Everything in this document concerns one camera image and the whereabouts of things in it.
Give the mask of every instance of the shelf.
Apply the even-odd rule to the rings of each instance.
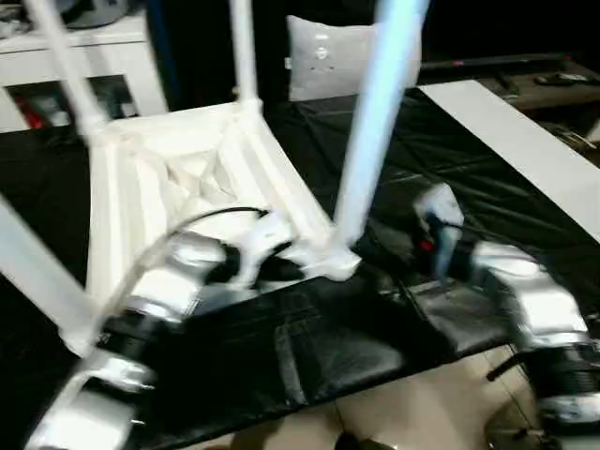
[[[563,70],[535,72],[529,74],[505,75],[519,90],[518,97],[507,98],[506,101],[522,112],[553,108],[567,105],[600,102],[600,86],[578,84],[573,86],[541,86],[534,79],[540,75],[551,75],[556,72],[567,72],[597,77],[598,74],[577,63],[568,61]],[[479,78],[478,81],[499,97],[503,88],[493,78]]]
[[[110,25],[86,30],[69,30],[67,33],[68,44],[71,47],[85,47],[145,42],[147,36],[144,13],[145,11],[140,9]],[[31,52],[47,48],[46,38],[38,30],[0,40],[0,54]]]

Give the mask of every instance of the white strip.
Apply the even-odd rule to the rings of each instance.
[[[478,82],[420,89],[600,242],[598,168]]]

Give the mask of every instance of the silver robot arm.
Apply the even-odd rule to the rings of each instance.
[[[545,431],[562,448],[600,448],[600,352],[574,296],[520,248],[465,239],[462,215],[448,186],[426,193],[415,211],[431,239],[429,270],[493,299],[504,320],[516,355],[488,378],[521,364]],[[573,446],[582,440],[586,446]]]
[[[176,230],[144,252],[115,296],[96,346],[75,368],[25,448],[121,450],[132,445],[135,427],[143,426],[141,406],[155,388],[165,343],[183,331],[190,315],[255,297],[254,283],[264,261],[276,258],[294,240],[281,215],[259,213],[235,247]],[[304,276],[297,265],[286,262],[284,266],[279,259],[276,267],[290,269],[292,264],[297,269],[293,279]],[[272,270],[263,287],[268,291],[270,282],[273,289],[281,281],[285,284],[289,272]]]

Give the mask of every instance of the table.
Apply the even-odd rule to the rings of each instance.
[[[265,111],[329,213],[354,101],[340,97]],[[0,137],[0,191],[83,279],[87,158],[81,142],[49,133]],[[577,176],[565,179],[563,170]],[[576,202],[596,170],[476,82],[427,86],[409,91],[400,109],[370,221],[379,241],[399,254],[414,193],[447,182],[468,223],[547,255],[548,268],[576,295],[600,336],[597,229],[589,203]],[[365,245],[377,250],[373,242]],[[487,299],[461,286],[396,285],[404,275],[393,265],[365,265],[347,283],[316,279],[192,322],[165,358],[142,448],[211,439],[505,342]],[[4,288],[10,314],[2,324],[9,343],[3,346],[3,387],[7,404],[14,405],[5,439],[18,442],[73,358],[31,304]],[[19,321],[10,319],[16,315]],[[31,323],[42,323],[34,336],[27,332]]]
[[[505,101],[524,112],[541,108],[600,102],[600,86],[585,84],[563,87],[542,86],[534,81],[538,76],[551,75],[557,73],[557,71],[559,70],[536,71],[518,75],[510,75],[509,72],[505,76],[518,88],[519,95],[507,98]],[[573,61],[564,61],[564,67],[560,72],[598,76],[593,70]],[[494,78],[480,78],[478,81],[493,93],[499,96],[503,94],[503,88]]]

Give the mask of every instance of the red object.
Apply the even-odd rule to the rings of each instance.
[[[429,241],[421,241],[421,248],[424,251],[431,251],[433,250],[433,244],[431,244]]]
[[[15,103],[21,110],[21,113],[30,128],[38,129],[44,127],[44,121],[41,119],[38,113],[35,112],[31,106],[29,106],[29,103],[27,103],[25,98],[21,96],[15,96]]]

